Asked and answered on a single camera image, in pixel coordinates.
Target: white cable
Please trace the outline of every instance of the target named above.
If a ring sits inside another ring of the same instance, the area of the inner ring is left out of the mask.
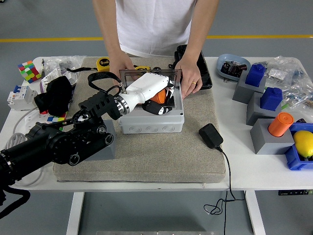
[[[29,110],[26,114],[24,114],[24,115],[16,122],[16,124],[15,124],[15,126],[14,126],[14,128],[13,128],[13,135],[12,135],[12,136],[10,137],[10,139],[8,140],[8,142],[7,142],[7,144],[6,144],[6,147],[5,147],[4,149],[11,148],[11,147],[13,147],[13,146],[16,146],[16,145],[18,145],[18,144],[20,144],[20,143],[26,141],[26,137],[25,137],[24,134],[22,134],[22,133],[15,133],[15,131],[16,131],[16,128],[17,128],[17,126],[19,125],[20,121],[22,121],[23,118],[25,118],[28,114],[30,114],[31,112],[33,112],[33,111],[36,110],[36,109],[38,109],[38,107],[35,107],[35,108]],[[30,185],[36,183],[36,182],[40,179],[40,177],[41,177],[42,174],[43,174],[43,168],[41,167],[41,168],[40,168],[39,176],[38,176],[35,180],[33,180],[32,182],[28,182],[28,183],[26,183],[26,184],[22,184],[21,182],[15,182],[15,184],[16,184],[16,185],[19,185],[19,186],[30,186]]]
[[[16,130],[18,124],[20,123],[20,121],[22,121],[23,118],[25,118],[28,114],[30,114],[31,112],[33,112],[33,111],[36,110],[36,109],[38,109],[38,107],[35,107],[35,108],[29,110],[26,114],[24,114],[24,115],[16,122],[16,124],[15,124],[15,126],[14,126],[14,128],[13,128],[13,133],[12,133],[13,135],[14,135],[15,130]]]

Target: gray floor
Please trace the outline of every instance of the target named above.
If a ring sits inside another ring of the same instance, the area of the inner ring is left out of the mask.
[[[309,0],[221,0],[210,35],[289,35],[313,33]],[[91,1],[6,0],[0,4],[0,39],[101,37]],[[298,58],[313,77],[313,39],[211,39],[205,56]],[[22,82],[17,65],[39,56],[106,56],[101,41],[0,43],[0,128],[9,107],[7,97]],[[104,230],[199,230],[222,234],[224,216],[213,217],[203,204],[221,192],[140,192],[86,194],[80,234]],[[0,220],[1,234],[65,234],[72,193],[32,193],[30,201]],[[5,205],[16,197],[7,196]],[[267,234],[312,235],[312,196],[277,196],[257,192]],[[227,205],[227,234],[252,234],[243,202]]]

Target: lemon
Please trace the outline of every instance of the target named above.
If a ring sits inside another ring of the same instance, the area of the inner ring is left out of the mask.
[[[297,131],[293,140],[298,153],[305,158],[313,155],[313,133],[310,131]]]

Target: rubik's cube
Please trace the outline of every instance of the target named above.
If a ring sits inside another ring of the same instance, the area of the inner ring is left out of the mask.
[[[39,78],[41,78],[41,74],[37,71],[32,61],[27,61],[18,65],[21,75],[28,83],[32,83]]]
[[[47,122],[56,123],[56,122],[59,122],[59,121],[64,121],[66,119],[66,116],[67,116],[67,112],[65,112],[63,115],[61,115],[59,117],[50,115],[48,117],[48,119],[47,119]]]

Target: table leg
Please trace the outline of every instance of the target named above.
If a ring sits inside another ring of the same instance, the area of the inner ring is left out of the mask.
[[[70,209],[67,235],[78,235],[80,216],[82,213],[84,192],[75,192],[73,195],[72,207]]]
[[[246,204],[248,206],[254,235],[265,235],[265,229],[255,191],[246,191]]]

